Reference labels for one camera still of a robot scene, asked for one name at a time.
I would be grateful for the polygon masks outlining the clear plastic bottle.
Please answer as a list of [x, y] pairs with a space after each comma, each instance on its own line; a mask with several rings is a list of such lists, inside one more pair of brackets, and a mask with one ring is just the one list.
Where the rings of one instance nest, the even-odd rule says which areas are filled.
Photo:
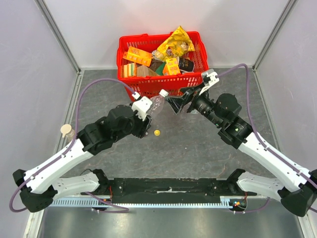
[[167, 97], [169, 93], [164, 89], [161, 89], [159, 94], [150, 98], [152, 105], [150, 109], [147, 111], [147, 114], [152, 118], [156, 118], [159, 113], [163, 110], [165, 97]]

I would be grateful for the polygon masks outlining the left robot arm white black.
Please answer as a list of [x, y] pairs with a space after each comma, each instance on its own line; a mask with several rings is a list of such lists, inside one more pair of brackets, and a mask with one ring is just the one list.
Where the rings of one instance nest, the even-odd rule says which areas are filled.
[[13, 178], [26, 210], [41, 211], [54, 200], [76, 193], [107, 193], [109, 180], [101, 169], [72, 178], [62, 175], [128, 135], [143, 138], [151, 123], [147, 114], [150, 107], [150, 103], [141, 101], [119, 105], [106, 117], [86, 125], [75, 139], [41, 165], [28, 171], [16, 170]]

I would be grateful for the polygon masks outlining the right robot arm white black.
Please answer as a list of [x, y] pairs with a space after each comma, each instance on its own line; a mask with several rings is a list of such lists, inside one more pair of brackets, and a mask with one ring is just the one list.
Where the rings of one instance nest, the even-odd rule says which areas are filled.
[[317, 199], [317, 172], [300, 166], [266, 142], [249, 123], [239, 117], [242, 109], [232, 94], [221, 94], [216, 101], [206, 89], [185, 88], [182, 96], [168, 96], [166, 101], [175, 113], [185, 105], [196, 110], [217, 128], [226, 144], [252, 157], [275, 177], [266, 178], [236, 169], [227, 182], [228, 192], [254, 192], [279, 201], [292, 214], [303, 217]]

